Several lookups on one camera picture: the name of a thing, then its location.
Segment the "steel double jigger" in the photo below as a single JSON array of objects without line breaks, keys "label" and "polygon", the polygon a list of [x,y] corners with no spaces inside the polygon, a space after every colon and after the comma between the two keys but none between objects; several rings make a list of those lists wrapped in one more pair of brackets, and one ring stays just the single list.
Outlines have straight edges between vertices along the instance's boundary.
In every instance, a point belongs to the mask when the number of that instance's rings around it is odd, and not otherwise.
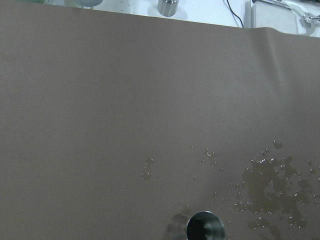
[{"label": "steel double jigger", "polygon": [[178,213],[167,226],[169,240],[224,240],[226,230],[221,219],[210,211],[190,216]]}]

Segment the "steel cylinder weight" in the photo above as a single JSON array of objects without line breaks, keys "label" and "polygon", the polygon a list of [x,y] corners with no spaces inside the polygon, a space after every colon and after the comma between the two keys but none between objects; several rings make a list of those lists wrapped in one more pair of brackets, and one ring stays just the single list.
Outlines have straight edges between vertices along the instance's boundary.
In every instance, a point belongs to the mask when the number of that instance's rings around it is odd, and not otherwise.
[{"label": "steel cylinder weight", "polygon": [[165,17],[172,17],[176,14],[179,0],[158,0],[157,10]]}]

